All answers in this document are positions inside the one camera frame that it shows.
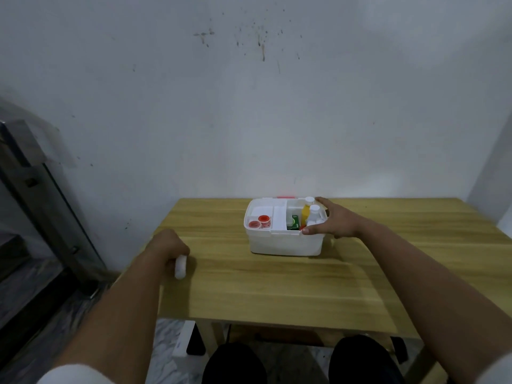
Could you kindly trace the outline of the person's right hand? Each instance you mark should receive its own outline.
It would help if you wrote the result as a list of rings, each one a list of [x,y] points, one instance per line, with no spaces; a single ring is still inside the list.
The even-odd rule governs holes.
[[[365,230],[369,220],[349,209],[323,197],[316,197],[316,201],[329,211],[327,220],[320,224],[326,224],[326,233],[335,238],[359,237]]]

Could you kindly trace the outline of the person's left forearm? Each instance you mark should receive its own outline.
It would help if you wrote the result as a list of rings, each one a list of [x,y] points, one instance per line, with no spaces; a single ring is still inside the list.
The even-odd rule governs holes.
[[[93,307],[54,368],[82,364],[115,384],[145,384],[165,268],[139,255]]]

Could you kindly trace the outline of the person's left leg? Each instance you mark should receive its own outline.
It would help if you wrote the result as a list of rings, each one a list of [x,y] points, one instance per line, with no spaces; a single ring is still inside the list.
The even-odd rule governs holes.
[[[201,384],[267,384],[267,372],[246,344],[226,343],[209,358]]]

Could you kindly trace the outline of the white left sleeve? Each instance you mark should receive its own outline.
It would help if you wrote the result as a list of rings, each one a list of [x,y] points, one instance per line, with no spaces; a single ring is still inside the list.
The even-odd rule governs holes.
[[[98,370],[82,364],[59,366],[45,373],[36,384],[115,384]]]

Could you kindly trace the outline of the person's leg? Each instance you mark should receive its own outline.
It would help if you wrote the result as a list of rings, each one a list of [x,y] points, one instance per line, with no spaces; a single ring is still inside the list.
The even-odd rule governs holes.
[[[329,384],[406,384],[388,351],[366,335],[342,338],[334,347]]]
[[[267,384],[267,372],[246,344],[226,343],[209,358],[201,384]]]

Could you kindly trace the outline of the white sleeve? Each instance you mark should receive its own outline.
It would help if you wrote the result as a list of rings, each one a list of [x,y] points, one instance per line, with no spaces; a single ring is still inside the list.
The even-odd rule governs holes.
[[[455,384],[512,384],[512,347],[455,348],[438,361]]]
[[[36,384],[115,384],[98,370],[82,364],[59,366],[45,373]]]

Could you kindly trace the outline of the white power strip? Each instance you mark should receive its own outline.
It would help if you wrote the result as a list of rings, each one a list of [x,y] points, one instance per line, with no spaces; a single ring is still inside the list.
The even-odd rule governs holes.
[[[179,333],[175,348],[172,352],[173,358],[184,359],[190,356],[188,353],[189,343],[195,328],[194,321],[185,321]]]

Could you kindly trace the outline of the orange bottle with white cap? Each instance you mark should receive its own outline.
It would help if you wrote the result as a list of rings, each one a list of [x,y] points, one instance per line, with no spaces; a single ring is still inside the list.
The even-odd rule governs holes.
[[[301,211],[301,218],[300,218],[300,227],[303,228],[307,225],[307,219],[310,215],[310,207],[314,204],[315,198],[312,196],[308,196],[304,198],[304,206]]]

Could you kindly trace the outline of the white plastic storage box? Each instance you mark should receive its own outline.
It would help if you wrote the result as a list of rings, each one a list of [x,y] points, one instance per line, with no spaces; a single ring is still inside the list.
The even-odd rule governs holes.
[[[255,206],[282,205],[286,206],[286,216],[296,214],[301,218],[301,211],[304,204],[304,198],[259,198],[250,201],[246,213],[247,210],[251,210]],[[319,205],[321,208],[321,220],[318,221],[318,224],[325,222],[328,218],[326,210],[316,200],[314,204]],[[325,234],[303,235],[301,233],[303,228],[300,227],[299,231],[252,230],[245,228],[245,231],[249,240],[249,249],[256,254],[291,257],[314,257],[320,255]]]

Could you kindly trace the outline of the glass door with metal frame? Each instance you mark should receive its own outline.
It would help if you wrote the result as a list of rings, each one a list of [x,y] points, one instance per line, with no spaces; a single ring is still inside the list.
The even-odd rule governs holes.
[[[50,252],[62,271],[0,327],[0,365],[11,360],[76,291],[98,295],[106,265],[50,170],[41,122],[0,98],[0,183],[37,233],[32,246]]]

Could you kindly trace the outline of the person's right forearm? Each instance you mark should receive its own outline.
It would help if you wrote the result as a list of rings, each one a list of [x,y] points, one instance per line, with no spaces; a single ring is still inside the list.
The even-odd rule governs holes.
[[[437,361],[455,348],[512,347],[512,317],[445,266],[370,219],[358,238]]]

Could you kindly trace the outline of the white right sleeve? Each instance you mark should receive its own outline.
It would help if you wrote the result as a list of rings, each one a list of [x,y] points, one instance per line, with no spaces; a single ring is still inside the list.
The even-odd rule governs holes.
[[[512,347],[455,348],[438,361],[455,384],[512,384]]]

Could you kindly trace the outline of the wooden table leg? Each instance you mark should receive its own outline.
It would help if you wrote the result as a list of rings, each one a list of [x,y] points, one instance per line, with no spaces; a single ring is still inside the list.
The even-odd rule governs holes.
[[[198,327],[208,357],[212,357],[214,352],[221,345],[226,343],[222,323],[206,319],[197,319],[195,324]]]

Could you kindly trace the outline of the white inner tray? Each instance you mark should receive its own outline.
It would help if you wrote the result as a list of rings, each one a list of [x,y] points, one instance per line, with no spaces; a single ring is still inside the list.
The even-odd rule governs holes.
[[[258,220],[260,215],[268,215],[271,221],[268,225],[262,225],[260,230],[286,231],[286,206],[255,206],[251,210],[247,210],[244,226],[251,220]]]

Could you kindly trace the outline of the person's right leg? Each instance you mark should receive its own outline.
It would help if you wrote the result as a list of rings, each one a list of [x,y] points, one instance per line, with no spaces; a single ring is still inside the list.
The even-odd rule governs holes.
[[[366,335],[342,338],[334,347],[329,384],[406,384],[388,351]]]

